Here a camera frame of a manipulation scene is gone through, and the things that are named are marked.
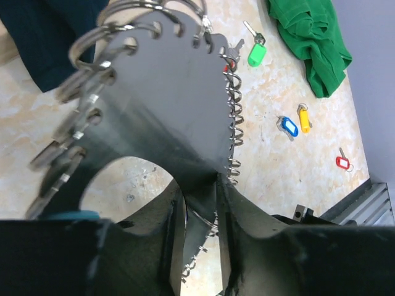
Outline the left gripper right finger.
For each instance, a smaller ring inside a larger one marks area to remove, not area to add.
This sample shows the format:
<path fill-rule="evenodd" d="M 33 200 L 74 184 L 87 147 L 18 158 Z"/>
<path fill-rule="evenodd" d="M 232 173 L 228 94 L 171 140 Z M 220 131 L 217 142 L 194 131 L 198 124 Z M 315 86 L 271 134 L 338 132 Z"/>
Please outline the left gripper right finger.
<path fill-rule="evenodd" d="M 215 185 L 225 295 L 394 294 L 394 228 L 286 224 Z"/>

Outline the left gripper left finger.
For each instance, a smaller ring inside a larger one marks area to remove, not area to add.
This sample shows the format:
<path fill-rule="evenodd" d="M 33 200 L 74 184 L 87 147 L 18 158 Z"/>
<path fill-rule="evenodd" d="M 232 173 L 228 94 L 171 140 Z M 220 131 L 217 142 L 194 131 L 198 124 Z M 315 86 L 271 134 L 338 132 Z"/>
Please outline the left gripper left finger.
<path fill-rule="evenodd" d="M 2 295 L 179 295 L 185 204 L 176 182 L 121 223 L 1 221 Z"/>

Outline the key with blue tag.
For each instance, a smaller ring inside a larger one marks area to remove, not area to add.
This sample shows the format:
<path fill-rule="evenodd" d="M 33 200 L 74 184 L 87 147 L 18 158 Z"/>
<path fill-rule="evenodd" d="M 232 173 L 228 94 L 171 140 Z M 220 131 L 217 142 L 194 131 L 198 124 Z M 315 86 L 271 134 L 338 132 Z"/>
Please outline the key with blue tag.
<path fill-rule="evenodd" d="M 291 142 L 293 142 L 299 134 L 296 124 L 289 117 L 279 116 L 276 126 L 281 132 L 287 135 Z"/>

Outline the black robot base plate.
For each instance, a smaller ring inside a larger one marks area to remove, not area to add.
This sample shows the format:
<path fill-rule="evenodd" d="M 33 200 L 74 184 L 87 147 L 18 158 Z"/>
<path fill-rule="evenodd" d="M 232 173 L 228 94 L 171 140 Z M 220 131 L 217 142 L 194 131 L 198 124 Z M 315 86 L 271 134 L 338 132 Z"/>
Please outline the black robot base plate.
<path fill-rule="evenodd" d="M 330 222 L 339 225 L 394 226 L 394 212 L 385 183 L 364 182 L 322 215 L 298 204 L 293 220 L 300 223 Z"/>

